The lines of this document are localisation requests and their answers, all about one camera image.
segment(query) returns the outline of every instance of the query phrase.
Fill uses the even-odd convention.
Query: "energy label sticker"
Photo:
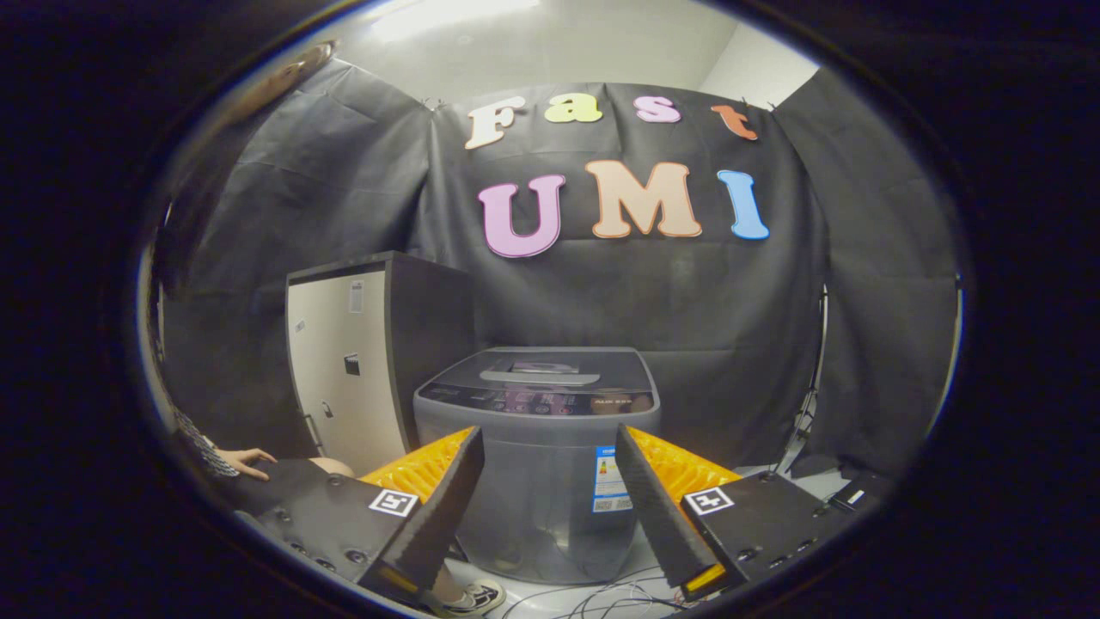
[[[615,465],[615,446],[596,447],[596,489],[592,498],[592,513],[631,509],[623,476]]]

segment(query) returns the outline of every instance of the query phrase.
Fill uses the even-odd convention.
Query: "washing machine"
[[[619,575],[636,518],[615,465],[618,424],[657,433],[661,401],[632,349],[491,349],[414,397],[427,443],[471,425],[485,467],[458,530],[471,563],[553,585]]]

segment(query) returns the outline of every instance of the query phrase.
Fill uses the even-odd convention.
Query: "blue letter i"
[[[767,239],[768,228],[760,221],[760,212],[752,197],[752,177],[744,172],[723,169],[718,172],[718,180],[729,189],[729,199],[734,202],[734,224],[730,230],[743,239]]]

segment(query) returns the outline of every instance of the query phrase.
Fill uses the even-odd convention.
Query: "patterned shirt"
[[[175,407],[173,407],[173,409],[176,414],[176,423],[179,424],[179,431],[184,433],[184,436],[188,439],[188,442],[195,445],[195,450],[202,457],[204,467],[208,473],[219,477],[237,477],[240,475],[239,472],[234,471],[233,467],[226,462],[226,458],[218,455],[218,452],[215,451],[213,443],[204,436],[197,428],[195,428],[195,424],[191,423],[191,420],[188,419],[187,416]]]

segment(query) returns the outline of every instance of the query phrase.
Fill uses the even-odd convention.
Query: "black backdrop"
[[[956,285],[970,287],[961,280],[957,202],[897,128],[827,68],[774,115],[828,228],[828,331],[800,460],[828,456],[900,477],[943,397]],[[803,462],[805,473],[818,469]]]
[[[603,118],[547,121],[563,92],[594,96]],[[504,137],[464,148],[470,110],[516,96],[526,104]],[[639,96],[670,99],[681,120],[642,121]],[[758,139],[726,129],[715,104],[744,112]],[[228,164],[227,151],[237,152],[218,144],[216,159]],[[598,194],[584,168],[595,159],[622,161],[642,181],[660,162],[688,166],[702,234],[596,237]],[[730,233],[719,169],[752,176],[769,237]],[[566,179],[557,242],[530,257],[493,253],[477,194],[517,184],[513,224],[534,231],[526,185],[546,174]],[[513,89],[429,112],[337,60],[251,133],[218,199],[183,194],[193,199],[173,206],[173,251],[161,252],[166,374],[179,406],[224,445],[314,454],[290,385],[283,277],[391,248],[473,275],[483,347],[638,349],[664,438],[730,467],[782,453],[816,361],[823,280],[831,338],[807,455],[900,475],[947,379],[960,269],[952,198],[827,69],[774,113],[623,84]]]
[[[548,122],[548,100],[585,92],[595,122]],[[495,143],[465,151],[468,113],[521,96],[513,125]],[[661,96],[675,123],[635,115],[639,96]],[[756,141],[726,129],[711,107],[747,111]],[[430,173],[411,251],[474,276],[483,346],[632,346],[661,396],[662,435],[726,466],[766,464],[782,453],[816,361],[817,291],[824,228],[790,142],[771,114],[712,95],[625,84],[557,84],[486,93],[436,110]],[[590,161],[622,161],[639,181],[660,162],[688,166],[703,231],[666,236],[635,225],[602,239]],[[733,208],[719,169],[752,176],[763,240],[730,232]],[[527,181],[562,174],[561,234],[544,252],[505,258],[485,242],[477,194],[515,183],[517,233],[534,231],[538,209]]]
[[[590,92],[597,122],[552,123],[547,101]],[[468,151],[470,109],[522,96],[495,143]],[[639,96],[671,99],[682,119],[648,123]],[[735,106],[758,135],[726,129]],[[622,161],[646,181],[660,162],[686,165],[694,237],[656,228],[620,239],[598,220],[594,159]],[[769,237],[730,232],[719,169],[754,178]],[[549,250],[506,258],[485,242],[481,189],[516,183],[517,233],[538,225],[527,181],[562,174],[561,234]],[[825,233],[805,169],[770,113],[653,86],[562,84],[490,93],[433,112],[339,60],[271,113],[206,217],[169,219],[165,367],[177,404],[220,444],[312,455],[286,361],[286,272],[402,250],[471,273],[482,346],[632,346],[662,399],[663,435],[726,466],[782,453],[816,361]],[[198,225],[205,224],[204,229]]]

